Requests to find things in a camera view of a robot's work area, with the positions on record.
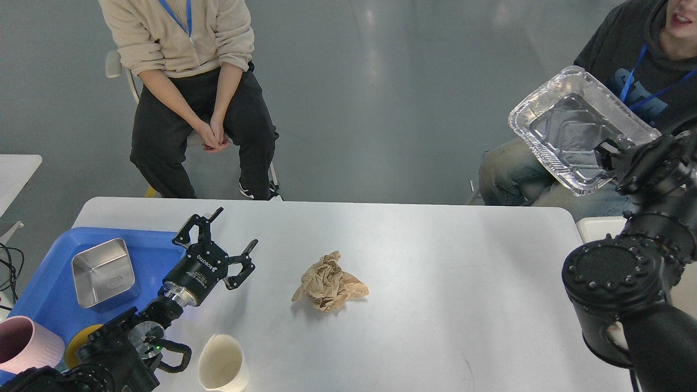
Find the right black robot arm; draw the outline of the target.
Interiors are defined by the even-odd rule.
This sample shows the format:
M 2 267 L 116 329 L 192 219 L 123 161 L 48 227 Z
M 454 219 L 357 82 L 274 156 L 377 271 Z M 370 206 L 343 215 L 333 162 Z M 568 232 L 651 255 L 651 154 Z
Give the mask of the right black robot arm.
M 695 318 L 670 290 L 695 261 L 695 131 L 620 149 L 605 140 L 597 163 L 630 197 L 633 212 L 612 236 L 576 248 L 561 277 L 595 357 L 627 368 L 643 391 L 694 391 Z

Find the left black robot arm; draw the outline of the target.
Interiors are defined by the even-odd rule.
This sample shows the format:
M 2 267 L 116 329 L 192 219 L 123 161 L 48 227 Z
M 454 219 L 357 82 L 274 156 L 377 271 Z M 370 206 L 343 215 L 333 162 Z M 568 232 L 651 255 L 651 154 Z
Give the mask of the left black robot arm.
M 238 288 L 254 271 L 254 239 L 241 255 L 230 256 L 211 239 L 211 222 L 222 212 L 193 215 L 173 238 L 185 248 L 177 265 L 164 276 L 157 296 L 144 310 L 132 307 L 89 334 L 76 351 L 78 363 L 60 371 L 53 365 L 31 365 L 3 391 L 152 391 L 155 370 L 187 369 L 189 346 L 165 338 L 165 330 L 187 306 L 199 306 L 217 283 Z

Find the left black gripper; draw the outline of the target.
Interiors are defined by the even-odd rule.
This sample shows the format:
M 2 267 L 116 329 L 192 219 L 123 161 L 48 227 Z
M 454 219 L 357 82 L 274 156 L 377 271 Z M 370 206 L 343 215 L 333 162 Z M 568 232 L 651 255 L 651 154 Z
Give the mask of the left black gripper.
M 179 306 L 200 306 L 221 280 L 227 290 L 236 290 L 255 271 L 251 252 L 259 243 L 252 239 L 239 255 L 229 255 L 211 237 L 211 223 L 224 208 L 213 214 L 194 214 L 172 238 L 172 244 L 187 249 L 185 255 L 165 275 L 162 295 Z M 192 242 L 190 231 L 198 228 L 198 240 Z

